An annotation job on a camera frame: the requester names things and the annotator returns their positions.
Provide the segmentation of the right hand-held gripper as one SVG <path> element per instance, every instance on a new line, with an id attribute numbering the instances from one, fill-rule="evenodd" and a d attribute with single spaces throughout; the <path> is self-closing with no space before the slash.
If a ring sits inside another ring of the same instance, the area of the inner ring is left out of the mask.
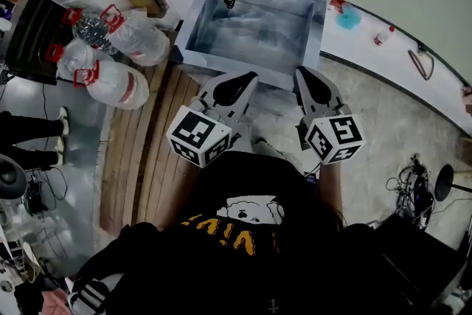
<path id="1" fill-rule="evenodd" d="M 352 159 L 363 148 L 361 119 L 343 105 L 331 80 L 315 69 L 298 66 L 294 92 L 305 115 L 296 127 L 303 150 L 311 149 L 323 165 L 331 165 Z"/>

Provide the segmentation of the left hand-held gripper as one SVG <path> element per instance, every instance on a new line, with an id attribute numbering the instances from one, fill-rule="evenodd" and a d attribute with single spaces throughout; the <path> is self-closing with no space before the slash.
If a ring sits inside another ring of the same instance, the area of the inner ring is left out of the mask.
<path id="1" fill-rule="evenodd" d="M 254 72 L 226 73 L 208 80 L 200 98 L 181 106 L 170 123 L 166 137 L 171 150 L 200 168 L 213 162 L 230 147 L 237 120 L 256 86 Z"/>

